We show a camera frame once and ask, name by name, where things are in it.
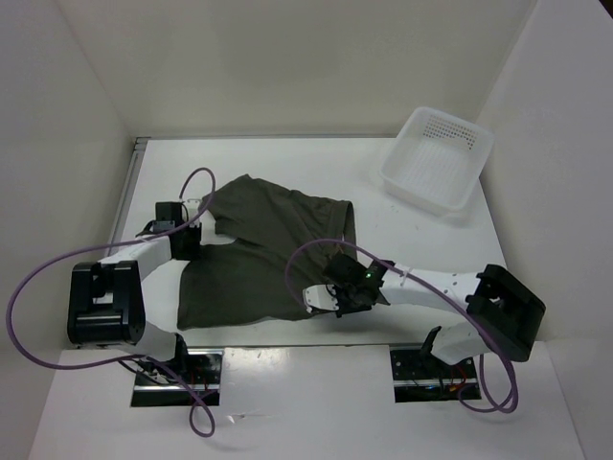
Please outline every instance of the plastic tray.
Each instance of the plastic tray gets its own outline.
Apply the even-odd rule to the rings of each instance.
[[[390,146],[379,173],[385,190],[435,214],[465,207],[494,144],[489,131],[420,107]]]

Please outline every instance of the white table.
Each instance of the white table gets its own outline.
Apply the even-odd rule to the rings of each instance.
[[[60,363],[110,357],[67,351]],[[56,372],[30,460],[580,460],[546,347],[516,366],[517,411],[475,415],[457,402],[394,403],[386,346],[226,349],[216,435],[195,436],[188,407],[130,408],[118,365]],[[498,398],[508,384],[486,361]],[[202,429],[206,417],[198,416]]]
[[[380,257],[418,268],[478,271],[504,264],[488,206],[478,185],[464,213],[437,218],[382,190],[377,169],[390,140],[381,138],[213,139],[149,141],[138,159],[125,214],[117,234],[130,239],[153,217],[156,201],[176,199],[188,174],[211,168],[221,187],[249,173],[308,195],[353,202],[357,242]],[[203,173],[187,196],[210,191]],[[180,275],[185,262],[171,262],[143,283],[148,320],[176,330]],[[375,307],[337,319],[333,315],[290,322],[182,332],[190,346],[291,346],[409,343],[423,341],[438,325],[459,316],[417,306]]]
[[[216,172],[219,185],[250,173],[307,194],[350,199],[359,244],[382,257],[451,271],[501,264],[481,188],[467,212],[454,218],[435,218],[395,200],[382,192],[375,173],[387,143],[150,142],[139,159],[120,234],[129,238],[139,231],[151,218],[155,201],[175,198],[184,177],[206,165]],[[191,191],[201,196],[208,188],[203,175]],[[148,319],[170,331],[175,330],[184,265],[163,266],[144,286]],[[183,334],[193,346],[374,344],[420,341],[433,326],[456,320],[451,314],[406,306],[342,319],[267,321]],[[66,351],[60,363],[111,355]],[[56,372],[30,458],[582,459],[545,345],[535,344],[531,360],[516,369],[518,410],[510,416],[484,416],[456,402],[394,403],[387,346],[226,349],[220,406],[212,409],[217,432],[209,440],[192,434],[187,407],[130,408],[133,376],[117,365]],[[493,394],[504,396],[508,384],[495,356],[487,356],[486,371]]]

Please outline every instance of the purple wire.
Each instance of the purple wire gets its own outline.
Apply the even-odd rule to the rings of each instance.
[[[342,244],[342,245],[345,245],[347,247],[350,247],[350,248],[352,248],[352,249],[354,249],[354,250],[356,250],[358,252],[361,252],[365,256],[368,256],[370,259],[376,261],[378,264],[383,265],[385,268],[387,268],[388,270],[396,273],[397,275],[402,276],[402,277],[406,277],[409,280],[414,281],[414,282],[418,283],[419,285],[422,285],[426,289],[434,292],[439,297],[441,297],[447,304],[449,304],[459,315],[461,315],[466,321],[468,321],[477,330],[477,332],[484,339],[484,341],[489,346],[489,348],[495,354],[498,355],[498,357],[500,358],[500,361],[502,362],[503,366],[505,367],[505,370],[507,371],[507,375],[509,376],[509,382],[511,383],[511,390],[510,390],[508,396],[502,402],[495,401],[494,398],[489,393],[488,385],[486,384],[485,371],[484,371],[484,359],[483,359],[483,355],[480,355],[479,356],[479,358],[480,358],[480,361],[479,361],[479,379],[481,381],[481,386],[483,388],[483,392],[486,395],[486,399],[489,401],[489,403],[492,405],[492,407],[489,407],[489,408],[473,407],[472,405],[467,404],[462,399],[462,392],[460,392],[460,393],[458,393],[458,398],[459,398],[460,402],[462,403],[462,405],[464,407],[474,411],[474,412],[483,412],[483,413],[487,413],[487,412],[503,412],[503,413],[509,414],[509,413],[512,413],[517,408],[517,404],[519,403],[519,392],[518,392],[518,389],[517,389],[517,379],[516,379],[516,375],[515,375],[515,369],[513,368],[513,365],[511,363],[511,361],[507,357],[505,357],[504,352],[501,350],[501,348],[495,342],[493,337],[479,323],[477,323],[474,319],[472,319],[470,317],[470,315],[468,315],[468,313],[455,300],[453,300],[451,297],[445,295],[438,288],[432,286],[430,283],[428,283],[427,281],[423,280],[419,276],[416,276],[416,275],[414,275],[412,273],[409,273],[409,272],[403,272],[399,268],[396,268],[395,266],[393,266],[391,264],[388,264],[385,261],[382,261],[376,255],[368,252],[365,249],[362,249],[361,247],[359,247],[359,246],[357,246],[357,245],[355,245],[355,244],[353,244],[351,242],[343,241],[343,240],[337,240],[337,239],[332,239],[332,238],[322,238],[322,239],[319,239],[319,240],[313,240],[313,241],[306,242],[305,244],[303,244],[302,246],[300,246],[298,249],[296,249],[294,251],[294,253],[290,256],[289,260],[287,261],[287,264],[285,265],[284,280],[285,280],[285,285],[287,286],[287,289],[291,293],[292,297],[299,304],[304,305],[305,302],[302,299],[302,297],[296,293],[296,291],[294,290],[293,286],[291,285],[291,277],[290,277],[291,267],[293,266],[293,264],[295,263],[296,259],[298,258],[298,256],[303,251],[305,251],[307,248],[309,248],[309,247],[311,247],[312,245],[315,245],[315,244]]]
[[[192,405],[192,408],[190,409],[190,427],[192,428],[192,431],[202,438],[210,438],[211,436],[213,436],[213,434],[215,433],[215,417],[213,416],[213,413],[211,412],[209,406],[202,400],[200,395],[198,395],[198,393],[194,391],[183,379],[181,379],[178,374],[176,374],[169,366],[167,366],[163,362],[160,362],[150,356],[147,357],[147,360],[151,361],[153,364],[155,364],[155,366],[159,367],[164,372],[169,374],[181,386],[183,386],[193,398],[194,403]],[[196,427],[195,422],[193,421],[193,415],[198,407],[202,407],[204,409],[204,411],[207,413],[207,416],[209,417],[209,421],[211,422],[211,430],[208,433],[200,431]]]
[[[61,254],[59,256],[56,256],[53,259],[50,259],[49,261],[45,262],[44,264],[41,264],[41,265],[37,266],[34,270],[32,270],[30,273],[28,273],[28,275],[26,275],[26,277],[23,280],[21,280],[19,282],[19,284],[17,285],[17,287],[15,288],[15,291],[12,293],[11,298],[9,299],[9,303],[7,305],[7,314],[6,314],[7,332],[9,334],[9,339],[11,340],[12,344],[17,349],[17,351],[21,355],[23,355],[26,359],[28,359],[29,361],[33,362],[34,364],[37,364],[37,365],[42,366],[42,367],[45,367],[47,369],[54,369],[54,370],[58,370],[58,371],[75,371],[75,370],[79,370],[79,369],[90,369],[92,367],[103,366],[105,364],[110,364],[112,362],[127,361],[127,360],[132,360],[132,359],[138,359],[138,358],[146,357],[146,356],[142,356],[142,355],[127,355],[127,356],[112,357],[110,359],[103,359],[102,361],[86,362],[86,363],[83,363],[83,364],[74,364],[74,365],[54,364],[53,362],[44,361],[44,360],[34,356],[32,353],[30,353],[21,344],[21,342],[17,338],[14,326],[12,324],[12,311],[14,310],[14,306],[15,306],[15,303],[17,301],[17,297],[19,297],[19,294],[21,293],[23,288],[32,280],[32,278],[34,276],[36,276],[42,270],[44,270],[45,268],[47,268],[47,267],[49,267],[51,265],[54,265],[54,264],[56,264],[58,262],[61,262],[64,259],[69,259],[71,257],[75,257],[75,256],[78,256],[80,254],[85,254],[87,252],[100,251],[100,250],[104,250],[104,249],[110,249],[112,247],[130,246],[132,244],[138,244],[138,243],[141,243],[141,242],[148,242],[148,241],[151,241],[151,240],[157,240],[159,238],[168,237],[168,236],[170,236],[170,235],[172,235],[172,234],[174,234],[176,232],[180,232],[184,228],[192,225],[194,222],[196,222],[198,219],[200,219],[200,217],[209,208],[209,206],[211,205],[211,202],[213,201],[213,196],[215,195],[215,190],[216,190],[216,180],[215,180],[215,175],[213,174],[213,172],[210,169],[208,169],[208,168],[198,168],[198,169],[194,170],[188,176],[188,178],[185,180],[185,182],[183,184],[183,187],[181,187],[181,193],[179,195],[183,196],[183,194],[185,192],[185,189],[187,188],[187,186],[190,183],[190,181],[192,180],[192,178],[196,174],[198,174],[200,172],[208,173],[209,176],[211,177],[211,193],[209,194],[209,198],[207,199],[206,203],[204,203],[204,205],[198,210],[197,214],[193,218],[189,219],[187,222],[184,222],[181,225],[179,225],[178,227],[173,228],[173,229],[171,229],[171,230],[169,230],[167,232],[154,235],[154,236],[152,236],[150,238],[139,239],[139,240],[131,240],[131,241],[119,241],[119,242],[112,242],[112,243],[108,243],[108,244],[97,244],[97,245],[93,245],[93,246],[84,247],[83,249],[76,249],[74,251],[70,251],[70,252],[67,252],[65,254]],[[173,377],[175,377],[176,380],[183,387],[185,387],[185,389],[193,396],[193,398],[196,401],[196,403],[199,406],[201,406],[202,408],[204,408],[204,410],[207,412],[207,415],[211,419],[211,427],[212,427],[211,432],[210,433],[203,433],[202,431],[197,430],[195,428],[195,426],[193,425],[193,410],[195,409],[195,407],[193,407],[193,410],[190,412],[190,425],[192,426],[194,432],[196,434],[198,434],[199,436],[204,436],[204,437],[212,436],[213,433],[215,432],[215,420],[213,419],[213,414],[211,413],[209,408],[206,406],[206,404],[202,401],[202,399],[191,389],[191,387],[184,380],[179,378],[175,373],[173,373],[173,371],[168,369],[167,366],[163,365],[162,363],[160,363],[159,361],[157,361],[157,360],[155,360],[155,359],[153,359],[151,357],[147,357],[147,359],[149,359],[151,362],[155,363],[156,365],[162,367],[162,369],[164,369],[166,372],[169,372],[169,374],[171,374]]]

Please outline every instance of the purple cable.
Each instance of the purple cable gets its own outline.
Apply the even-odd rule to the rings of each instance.
[[[462,391],[458,394],[458,398],[460,400],[460,403],[462,403],[462,405],[474,412],[482,412],[482,413],[487,413],[487,412],[503,412],[506,414],[512,413],[516,408],[517,408],[517,404],[519,403],[519,393],[518,393],[518,389],[517,389],[517,379],[516,379],[516,375],[515,375],[515,369],[513,368],[513,365],[511,363],[511,361],[505,357],[503,351],[501,350],[501,348],[498,346],[498,344],[495,342],[495,340],[492,338],[492,336],[479,324],[477,323],[474,319],[472,319],[468,313],[462,309],[462,307],[460,305],[458,305],[458,303],[453,300],[451,297],[445,295],[442,291],[440,291],[439,289],[437,289],[436,287],[432,286],[430,283],[428,283],[427,281],[423,280],[422,278],[420,278],[419,276],[413,275],[412,273],[409,272],[403,272],[402,270],[400,270],[399,268],[396,268],[395,266],[386,263],[385,261],[382,261],[381,259],[379,259],[376,255],[368,252],[365,249],[362,249],[361,247],[348,242],[348,241],[343,241],[343,240],[337,240],[337,239],[332,239],[332,238],[322,238],[319,240],[313,240],[313,241],[309,241],[306,242],[305,244],[303,244],[302,246],[300,246],[298,249],[296,249],[294,251],[294,253],[291,255],[291,257],[289,258],[289,260],[287,261],[287,264],[285,265],[285,274],[284,274],[284,279],[285,279],[285,285],[287,286],[287,289],[289,290],[289,292],[291,293],[292,297],[296,300],[296,302],[298,302],[301,305],[304,305],[304,301],[302,299],[302,297],[300,295],[298,295],[296,293],[296,291],[294,290],[294,288],[291,285],[291,277],[290,277],[290,270],[291,267],[293,266],[294,262],[296,261],[296,258],[303,252],[305,251],[307,248],[311,247],[312,245],[315,244],[342,244],[345,245],[347,247],[350,247],[358,252],[361,252],[362,254],[364,254],[365,256],[369,257],[370,259],[376,261],[378,264],[383,265],[385,268],[387,268],[388,270],[408,278],[409,280],[412,280],[416,283],[418,283],[419,285],[422,285],[423,287],[425,287],[426,289],[434,292],[435,294],[437,294],[439,297],[441,297],[447,304],[449,304],[459,315],[461,315],[466,321],[468,321],[479,333],[479,335],[484,339],[484,341],[486,342],[486,344],[489,346],[489,348],[498,355],[498,357],[500,358],[500,361],[502,362],[503,366],[505,367],[505,370],[507,371],[507,375],[509,376],[509,381],[511,383],[511,390],[508,394],[508,396],[502,401],[502,402],[496,402],[494,400],[494,398],[491,396],[491,394],[489,393],[488,390],[488,385],[486,384],[486,379],[485,379],[485,371],[484,371],[484,359],[483,359],[483,355],[480,355],[480,361],[479,361],[479,379],[481,380],[481,386],[483,388],[483,392],[486,395],[486,399],[489,401],[489,403],[492,405],[492,407],[489,408],[479,408],[479,407],[473,407],[472,405],[467,404],[463,399],[462,399]]]
[[[190,395],[192,395],[193,399],[195,400],[195,403],[197,405],[199,405],[200,407],[202,407],[207,412],[207,415],[209,416],[209,419],[211,420],[211,431],[209,433],[203,433],[202,431],[199,431],[195,427],[195,425],[193,423],[193,413],[194,413],[194,410],[195,410],[195,406],[192,408],[192,411],[190,412],[190,426],[192,427],[193,431],[198,436],[210,437],[215,432],[215,420],[213,418],[213,414],[211,413],[211,410],[202,401],[202,399],[197,395],[197,393],[195,393],[191,389],[191,387],[183,379],[181,379],[179,376],[177,376],[171,369],[169,369],[166,365],[162,364],[161,362],[153,359],[152,357],[141,356],[141,355],[127,355],[127,356],[112,357],[110,359],[103,359],[102,361],[86,362],[86,363],[83,363],[83,364],[74,364],[74,365],[54,364],[53,362],[43,361],[42,359],[34,356],[32,353],[30,353],[28,350],[26,350],[26,348],[21,344],[21,342],[17,338],[14,326],[12,324],[12,311],[14,310],[14,306],[15,306],[15,303],[17,301],[17,297],[19,296],[19,294],[21,293],[23,288],[32,280],[32,278],[34,276],[36,276],[38,273],[40,273],[42,270],[44,270],[45,268],[47,268],[47,267],[49,267],[49,266],[51,266],[53,264],[56,264],[56,263],[58,263],[60,261],[63,261],[64,259],[69,259],[71,257],[78,256],[80,254],[85,254],[86,252],[100,251],[100,250],[103,250],[103,249],[110,249],[112,247],[130,246],[132,244],[138,244],[138,243],[141,243],[141,242],[147,242],[147,241],[151,241],[151,240],[157,240],[159,238],[164,238],[164,237],[170,236],[170,235],[172,235],[172,234],[174,234],[176,232],[180,232],[184,228],[192,225],[192,223],[194,223],[198,219],[200,219],[200,217],[206,212],[206,210],[211,205],[211,202],[213,201],[213,196],[215,195],[216,181],[215,181],[215,175],[213,174],[213,172],[210,169],[208,169],[208,168],[198,168],[198,169],[194,170],[188,176],[188,178],[185,180],[185,182],[183,184],[183,187],[181,187],[181,193],[179,194],[181,197],[183,196],[183,194],[185,192],[185,189],[187,188],[187,186],[190,183],[190,181],[192,180],[192,178],[196,174],[198,174],[200,172],[208,173],[209,176],[211,177],[211,193],[209,194],[209,197],[208,197],[206,203],[204,203],[204,205],[198,210],[197,214],[193,218],[189,219],[187,222],[184,222],[183,224],[179,225],[176,228],[173,228],[173,229],[171,229],[171,230],[169,230],[167,232],[164,232],[164,233],[160,233],[160,234],[154,235],[154,236],[152,236],[150,238],[139,239],[139,240],[131,240],[131,241],[119,241],[119,242],[112,242],[112,243],[109,243],[109,244],[97,244],[97,245],[93,245],[93,246],[88,246],[88,247],[84,247],[83,249],[76,249],[74,251],[70,251],[70,252],[67,252],[65,254],[61,254],[61,255],[56,256],[53,259],[51,259],[51,260],[49,260],[49,261],[47,261],[45,263],[39,265],[34,270],[32,270],[28,275],[26,275],[26,277],[23,280],[21,280],[21,282],[19,282],[19,284],[15,288],[15,291],[12,293],[11,298],[9,299],[9,304],[7,306],[6,326],[7,326],[7,332],[9,334],[9,339],[11,340],[12,344],[17,349],[17,351],[21,355],[23,355],[26,359],[28,359],[29,361],[31,361],[34,364],[37,364],[39,366],[45,367],[47,369],[54,369],[54,370],[58,370],[58,371],[75,371],[75,370],[79,370],[79,369],[90,369],[92,367],[103,366],[105,364],[110,364],[112,362],[127,361],[127,360],[132,360],[132,359],[138,359],[138,358],[145,357],[146,359],[150,360],[151,362],[153,362],[157,366],[161,367],[164,371],[168,372],[171,376],[173,376],[177,380],[177,382],[179,384],[181,384],[181,386],[183,386],[188,391],[188,393],[190,393]]]
[[[192,431],[195,434],[197,434],[198,436],[202,437],[202,438],[210,438],[211,436],[213,436],[213,434],[215,433],[215,417],[213,417],[213,413],[211,412],[211,409],[202,400],[200,395],[198,395],[198,393],[196,391],[194,391],[183,379],[181,379],[178,376],[178,374],[176,374],[169,366],[167,366],[163,362],[160,362],[157,359],[154,359],[154,358],[152,358],[150,356],[147,357],[147,360],[151,361],[153,364],[155,364],[156,367],[159,367],[164,372],[169,374],[173,379],[178,381],[179,384],[181,384],[181,386],[183,386],[187,390],[187,392],[190,394],[190,396],[193,398],[194,403],[192,405],[192,408],[190,409],[190,427],[192,428]],[[204,409],[204,411],[209,416],[209,420],[211,421],[211,430],[208,433],[205,433],[204,431],[200,431],[196,427],[195,422],[193,421],[193,415],[195,413],[195,410],[198,407],[202,407]]]

